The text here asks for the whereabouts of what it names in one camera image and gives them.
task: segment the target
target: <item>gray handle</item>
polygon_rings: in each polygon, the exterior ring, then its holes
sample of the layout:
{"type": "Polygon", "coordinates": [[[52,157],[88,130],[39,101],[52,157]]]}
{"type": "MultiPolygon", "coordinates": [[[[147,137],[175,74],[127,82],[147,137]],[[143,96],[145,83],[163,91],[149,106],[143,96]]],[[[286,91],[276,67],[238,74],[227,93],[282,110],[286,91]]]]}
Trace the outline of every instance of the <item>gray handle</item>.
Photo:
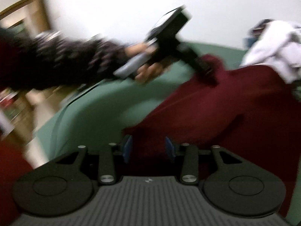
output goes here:
{"type": "Polygon", "coordinates": [[[148,60],[150,60],[151,55],[143,52],[135,57],[131,58],[127,63],[114,71],[114,76],[121,78],[121,79],[126,79],[129,77],[132,73],[136,72],[142,65],[144,65],[148,60]]]}

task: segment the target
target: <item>human hand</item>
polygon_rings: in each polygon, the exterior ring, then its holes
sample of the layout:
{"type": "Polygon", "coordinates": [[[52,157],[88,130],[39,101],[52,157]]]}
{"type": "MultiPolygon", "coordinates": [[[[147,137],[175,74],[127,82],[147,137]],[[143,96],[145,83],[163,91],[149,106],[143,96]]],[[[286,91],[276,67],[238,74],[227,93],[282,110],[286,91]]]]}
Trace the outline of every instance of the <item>human hand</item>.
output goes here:
{"type": "MultiPolygon", "coordinates": [[[[146,43],[138,43],[136,45],[127,47],[125,49],[125,53],[129,57],[134,57],[135,55],[142,52],[152,54],[156,51],[156,49],[157,48],[155,48],[154,46],[148,46],[146,43]]],[[[148,83],[149,81],[162,75],[169,69],[169,66],[176,61],[177,60],[175,58],[168,56],[162,61],[156,62],[152,65],[146,63],[137,70],[138,75],[135,77],[135,80],[139,83],[148,83]]]]}

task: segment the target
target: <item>green bed sheet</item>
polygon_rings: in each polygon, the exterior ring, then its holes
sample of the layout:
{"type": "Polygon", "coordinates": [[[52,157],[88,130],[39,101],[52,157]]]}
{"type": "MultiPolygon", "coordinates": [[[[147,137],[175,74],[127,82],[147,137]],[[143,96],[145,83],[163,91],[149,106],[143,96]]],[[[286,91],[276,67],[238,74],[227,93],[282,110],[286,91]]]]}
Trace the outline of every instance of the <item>green bed sheet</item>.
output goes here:
{"type": "MultiPolygon", "coordinates": [[[[190,43],[199,53],[211,53],[223,59],[226,69],[238,68],[245,51],[215,45],[190,43]]],[[[145,86],[131,80],[103,83],[71,104],[60,119],[58,129],[53,132],[61,112],[58,112],[36,135],[49,159],[85,145],[118,142],[122,129],[141,122],[162,103],[178,86],[188,81],[193,74],[189,66],[175,63],[171,70],[145,86]]],[[[301,176],[287,219],[297,224],[301,220],[301,176]]]]}

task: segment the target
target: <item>white logo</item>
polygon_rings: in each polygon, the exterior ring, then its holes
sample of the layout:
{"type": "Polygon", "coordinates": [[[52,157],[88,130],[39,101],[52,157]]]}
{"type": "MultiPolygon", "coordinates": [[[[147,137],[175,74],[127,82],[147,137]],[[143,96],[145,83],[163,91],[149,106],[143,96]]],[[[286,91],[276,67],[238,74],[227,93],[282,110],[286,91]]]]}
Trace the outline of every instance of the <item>white logo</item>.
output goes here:
{"type": "Polygon", "coordinates": [[[148,179],[146,179],[146,180],[144,180],[144,181],[150,183],[150,182],[152,182],[153,180],[152,180],[151,178],[148,178],[148,179]]]}

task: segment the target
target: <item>dark red cloth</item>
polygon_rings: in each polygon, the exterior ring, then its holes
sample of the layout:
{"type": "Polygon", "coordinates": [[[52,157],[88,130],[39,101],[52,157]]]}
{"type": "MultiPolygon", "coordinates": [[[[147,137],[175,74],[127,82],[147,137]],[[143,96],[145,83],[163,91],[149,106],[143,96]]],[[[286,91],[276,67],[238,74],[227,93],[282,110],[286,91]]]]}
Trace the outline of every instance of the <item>dark red cloth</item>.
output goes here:
{"type": "Polygon", "coordinates": [[[12,197],[14,182],[31,166],[23,158],[22,153],[10,145],[0,142],[0,225],[9,225],[19,216],[12,197]]]}
{"type": "Polygon", "coordinates": [[[301,103],[268,66],[226,71],[216,57],[205,55],[203,60],[214,63],[218,85],[208,86],[194,76],[140,124],[125,130],[134,143],[123,172],[175,175],[176,168],[167,161],[165,136],[202,149],[220,145],[284,181],[287,192],[280,213],[286,215],[301,154],[301,103]]]}

